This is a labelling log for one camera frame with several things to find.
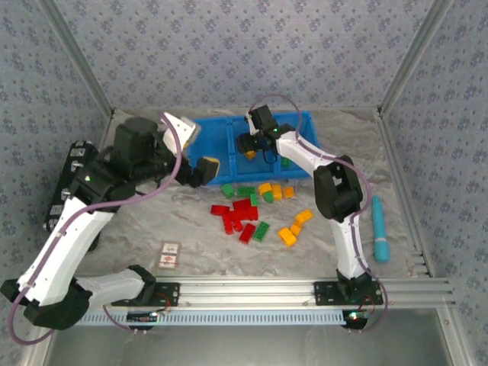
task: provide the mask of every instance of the yellow block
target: yellow block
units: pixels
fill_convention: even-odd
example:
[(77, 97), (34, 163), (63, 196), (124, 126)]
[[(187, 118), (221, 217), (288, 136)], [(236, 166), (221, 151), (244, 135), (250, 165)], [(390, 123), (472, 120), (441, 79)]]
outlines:
[(293, 235), (293, 233), (287, 227), (284, 227), (278, 231), (278, 236), (281, 238), (281, 240), (283, 240), (286, 246), (292, 246), (297, 242), (297, 237)]
[(293, 187), (285, 187), (283, 188), (283, 192), (285, 198), (292, 198), (295, 195), (295, 190), (293, 189)]
[(244, 155), (246, 156), (247, 159), (251, 160), (251, 159), (254, 159), (255, 158), (256, 151), (244, 152)]
[(302, 226), (298, 225), (297, 223), (294, 223), (293, 225), (290, 226), (290, 231), (293, 235), (298, 236), (298, 234), (300, 234), (300, 231), (302, 231)]
[(275, 201), (279, 201), (280, 199), (283, 198), (280, 185), (271, 185), (271, 188), (273, 190), (273, 197)]
[(300, 212), (295, 217), (295, 221), (297, 221), (298, 225), (303, 225), (304, 222), (310, 220), (313, 217), (312, 211), (306, 209)]
[(264, 183), (259, 186), (259, 194), (262, 196), (264, 193), (272, 191), (273, 188), (271, 188), (271, 185), (269, 183)]

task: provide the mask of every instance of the blue tray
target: blue tray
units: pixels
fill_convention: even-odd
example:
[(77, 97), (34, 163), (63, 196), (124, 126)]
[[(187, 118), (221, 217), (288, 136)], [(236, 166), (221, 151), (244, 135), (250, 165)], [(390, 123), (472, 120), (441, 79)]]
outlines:
[[(315, 146), (318, 146), (317, 135), (313, 126), (310, 112), (301, 112), (303, 124), (301, 135)], [(274, 113), (278, 124), (298, 125), (297, 113)], [(195, 120), (201, 125), (201, 132), (196, 141), (188, 148), (188, 158), (195, 164), (202, 156), (209, 156), (220, 160), (219, 175), (209, 185), (223, 185), (232, 182), (267, 181), (286, 178), (304, 178), (308, 174), (294, 163), (288, 167), (281, 166), (281, 158), (274, 164), (268, 164), (262, 152), (258, 152), (254, 159), (247, 159), (236, 148), (236, 139), (241, 133), (249, 132), (249, 125), (244, 116), (212, 117)], [(272, 153), (266, 155), (268, 161), (273, 161)]]

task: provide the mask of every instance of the wallpaper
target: wallpaper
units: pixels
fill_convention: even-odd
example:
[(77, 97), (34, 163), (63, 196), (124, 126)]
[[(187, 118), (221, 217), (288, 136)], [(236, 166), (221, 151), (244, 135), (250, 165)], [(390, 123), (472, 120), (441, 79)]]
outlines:
[(448, 12), (388, 121), (439, 275), (488, 364), (488, 4)]
[[(44, 214), (75, 140), (98, 142), (102, 114), (36, 2), (0, 4), (0, 278), (25, 271), (47, 239)], [(18, 364), (0, 296), (0, 364)], [(25, 337), (19, 316), (18, 333)]]
[(377, 105), (432, 0), (58, 1), (113, 108)]

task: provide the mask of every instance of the green toy brick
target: green toy brick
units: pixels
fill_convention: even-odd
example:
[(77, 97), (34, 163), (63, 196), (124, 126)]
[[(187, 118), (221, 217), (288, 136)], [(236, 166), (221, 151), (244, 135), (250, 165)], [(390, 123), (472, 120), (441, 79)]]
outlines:
[(268, 232), (268, 229), (269, 229), (269, 224), (262, 221), (259, 224), (258, 229), (256, 229), (256, 231), (254, 232), (253, 238), (258, 242), (262, 242), (262, 240), (266, 236), (266, 233)]
[(288, 158), (281, 158), (281, 166), (287, 168), (288, 166), (290, 166), (290, 160)]
[(266, 192), (262, 195), (262, 197), (265, 199), (266, 202), (268, 202), (269, 204), (272, 204), (273, 202), (275, 202), (275, 196), (273, 195), (273, 192), (272, 191), (269, 191), (269, 192)]
[(237, 188), (237, 195), (239, 197), (249, 197), (251, 194), (256, 193), (255, 187), (238, 187)]
[(256, 193), (251, 193), (249, 198), (251, 199), (251, 206), (259, 206), (259, 197)]
[(232, 198), (234, 197), (234, 194), (236, 194), (236, 192), (234, 191), (234, 187), (229, 183), (220, 187), (220, 190), (222, 191), (222, 193), (225, 194), (227, 198)]

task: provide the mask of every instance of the red block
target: red block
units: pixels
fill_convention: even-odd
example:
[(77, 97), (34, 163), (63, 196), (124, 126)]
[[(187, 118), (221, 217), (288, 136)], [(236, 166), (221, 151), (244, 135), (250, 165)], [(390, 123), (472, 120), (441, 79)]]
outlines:
[(247, 210), (247, 207), (251, 207), (251, 199), (246, 198), (245, 200), (232, 202), (234, 210)]
[(213, 204), (212, 208), (210, 209), (210, 213), (215, 216), (222, 216), (224, 214), (227, 214), (229, 211), (229, 206), (222, 206), (220, 204)]
[(232, 221), (234, 221), (234, 220), (238, 220), (238, 221), (249, 220), (249, 212), (247, 211), (247, 209), (230, 211), (229, 214), (230, 214), (230, 219)]
[(251, 240), (252, 235), (254, 234), (256, 230), (256, 226), (252, 225), (251, 223), (248, 223), (246, 227), (244, 228), (244, 231), (242, 231), (241, 236), (239, 237), (239, 240), (243, 242), (244, 244), (248, 244), (249, 240)]
[(248, 212), (248, 220), (251, 221), (259, 220), (259, 212), (256, 206), (248, 207), (247, 212)]
[(234, 226), (234, 229), (239, 232), (244, 230), (244, 226), (239, 220), (233, 221), (232, 225)]
[(232, 228), (232, 220), (230, 219), (229, 214), (225, 213), (222, 216), (222, 222), (223, 222), (223, 229), (226, 230), (227, 235), (231, 235), (234, 230)]

